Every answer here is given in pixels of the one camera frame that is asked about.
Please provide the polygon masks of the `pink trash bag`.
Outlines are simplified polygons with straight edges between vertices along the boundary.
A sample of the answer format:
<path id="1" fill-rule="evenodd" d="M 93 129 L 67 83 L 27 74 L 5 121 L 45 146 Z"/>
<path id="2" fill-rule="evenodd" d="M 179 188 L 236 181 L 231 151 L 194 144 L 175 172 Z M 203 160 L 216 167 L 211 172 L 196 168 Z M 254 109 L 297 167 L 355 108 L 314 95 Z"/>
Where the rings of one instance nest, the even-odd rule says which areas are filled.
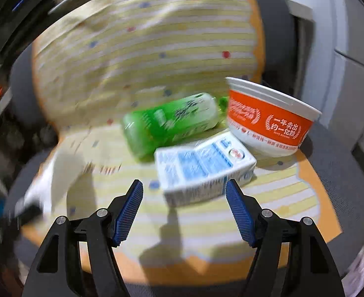
<path id="1" fill-rule="evenodd" d="M 364 287 L 364 245 L 341 279 L 346 297 L 356 297 Z"/>

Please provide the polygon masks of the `green tea bottle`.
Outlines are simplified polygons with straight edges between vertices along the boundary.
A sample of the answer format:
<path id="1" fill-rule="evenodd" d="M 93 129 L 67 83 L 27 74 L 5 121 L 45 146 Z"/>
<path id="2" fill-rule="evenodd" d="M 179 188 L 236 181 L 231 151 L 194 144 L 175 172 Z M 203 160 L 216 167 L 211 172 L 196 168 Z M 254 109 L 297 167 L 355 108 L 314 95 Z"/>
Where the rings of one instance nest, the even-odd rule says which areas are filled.
<path id="1" fill-rule="evenodd" d="M 217 99 L 208 93 L 198 93 L 126 114 L 122 119 L 124 135 L 133 155 L 147 158 L 158 148 L 214 128 L 227 107 L 227 97 Z"/>

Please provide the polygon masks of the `grey office chair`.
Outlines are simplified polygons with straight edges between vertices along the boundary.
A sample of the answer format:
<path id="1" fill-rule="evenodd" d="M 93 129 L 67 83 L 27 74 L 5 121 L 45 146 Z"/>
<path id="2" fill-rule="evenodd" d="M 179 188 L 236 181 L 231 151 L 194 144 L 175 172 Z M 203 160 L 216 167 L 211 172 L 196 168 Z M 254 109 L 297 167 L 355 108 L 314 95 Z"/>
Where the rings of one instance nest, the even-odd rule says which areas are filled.
<path id="1" fill-rule="evenodd" d="M 13 105 L 25 124 L 41 123 L 43 117 L 34 99 L 31 48 L 14 62 L 10 82 Z M 364 170 L 352 153 L 322 125 L 315 124 L 301 147 L 335 208 L 342 232 L 328 242 L 341 275 L 364 245 Z M 178 259 L 175 266 L 149 269 L 147 283 L 125 278 L 130 296 L 236 296 L 253 261 L 246 243 L 217 246 L 209 264 L 196 257 Z"/>

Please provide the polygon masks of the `white paper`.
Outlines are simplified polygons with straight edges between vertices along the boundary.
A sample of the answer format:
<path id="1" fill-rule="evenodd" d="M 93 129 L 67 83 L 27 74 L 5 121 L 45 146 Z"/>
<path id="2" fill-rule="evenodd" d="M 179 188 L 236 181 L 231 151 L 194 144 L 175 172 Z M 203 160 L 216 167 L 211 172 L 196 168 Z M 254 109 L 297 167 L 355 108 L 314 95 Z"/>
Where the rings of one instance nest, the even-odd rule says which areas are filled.
<path id="1" fill-rule="evenodd" d="M 39 207 L 45 215 L 53 213 L 69 188 L 84 174 L 85 167 L 81 154 L 58 149 L 16 203 L 15 214 L 21 215 L 30 206 Z"/>

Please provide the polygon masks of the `white refrigerator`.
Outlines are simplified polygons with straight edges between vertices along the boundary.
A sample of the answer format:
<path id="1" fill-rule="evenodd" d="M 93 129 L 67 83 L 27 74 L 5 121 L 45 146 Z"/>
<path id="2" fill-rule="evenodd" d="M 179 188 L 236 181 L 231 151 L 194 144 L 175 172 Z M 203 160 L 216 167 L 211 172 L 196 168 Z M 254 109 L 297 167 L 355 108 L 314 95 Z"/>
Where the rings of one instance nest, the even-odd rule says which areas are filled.
<path id="1" fill-rule="evenodd" d="M 364 133 L 364 3 L 287 0 L 308 21 L 309 52 L 297 96 L 321 111 L 320 124 L 352 149 Z"/>

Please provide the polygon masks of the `white blue milk carton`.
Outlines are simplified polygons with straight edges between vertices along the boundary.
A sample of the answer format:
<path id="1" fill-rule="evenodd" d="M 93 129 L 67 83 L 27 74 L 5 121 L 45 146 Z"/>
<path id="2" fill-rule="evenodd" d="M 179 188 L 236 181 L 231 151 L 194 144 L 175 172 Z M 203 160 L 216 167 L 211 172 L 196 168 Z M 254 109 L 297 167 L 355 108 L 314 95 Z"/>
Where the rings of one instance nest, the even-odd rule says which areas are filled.
<path id="1" fill-rule="evenodd" d="M 224 195 L 231 179 L 248 184 L 256 163 L 256 158 L 229 131 L 194 146 L 173 146 L 155 151 L 160 189 L 170 207 Z"/>

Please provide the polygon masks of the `yellow striped orange-edged cloth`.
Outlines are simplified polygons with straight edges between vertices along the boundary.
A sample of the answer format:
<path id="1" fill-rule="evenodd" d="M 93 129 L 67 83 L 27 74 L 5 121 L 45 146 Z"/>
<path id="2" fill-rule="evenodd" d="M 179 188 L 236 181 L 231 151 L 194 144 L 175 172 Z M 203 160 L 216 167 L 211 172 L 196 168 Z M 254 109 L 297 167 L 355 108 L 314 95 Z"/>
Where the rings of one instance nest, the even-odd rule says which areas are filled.
<path id="1" fill-rule="evenodd" d="M 122 118 L 198 93 L 229 96 L 227 77 L 261 84 L 263 21 L 257 0 L 92 0 L 46 29 L 30 56 L 34 94 L 60 140 L 37 176 L 58 149 L 81 154 L 86 167 L 53 213 L 24 227 L 24 238 L 40 245 L 58 215 L 86 217 L 139 179 L 142 204 L 114 252 L 124 279 L 147 283 L 149 269 L 192 257 L 202 273 L 217 246 L 244 243 L 225 195 L 167 204 L 153 159 L 133 155 Z M 299 149 L 280 158 L 250 151 L 257 164 L 248 184 L 238 182 L 245 194 L 280 217 L 311 217 L 326 241 L 341 234 Z"/>

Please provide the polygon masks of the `orange white paper bowl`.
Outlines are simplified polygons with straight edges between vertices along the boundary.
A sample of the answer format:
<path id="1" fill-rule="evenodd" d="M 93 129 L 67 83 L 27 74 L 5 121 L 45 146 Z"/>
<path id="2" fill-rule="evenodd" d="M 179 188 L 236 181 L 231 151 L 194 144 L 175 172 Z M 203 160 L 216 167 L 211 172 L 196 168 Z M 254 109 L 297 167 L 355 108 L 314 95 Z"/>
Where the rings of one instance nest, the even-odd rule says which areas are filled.
<path id="1" fill-rule="evenodd" d="M 321 112 L 262 84 L 227 77 L 227 125 L 249 148 L 280 158 L 293 155 Z"/>

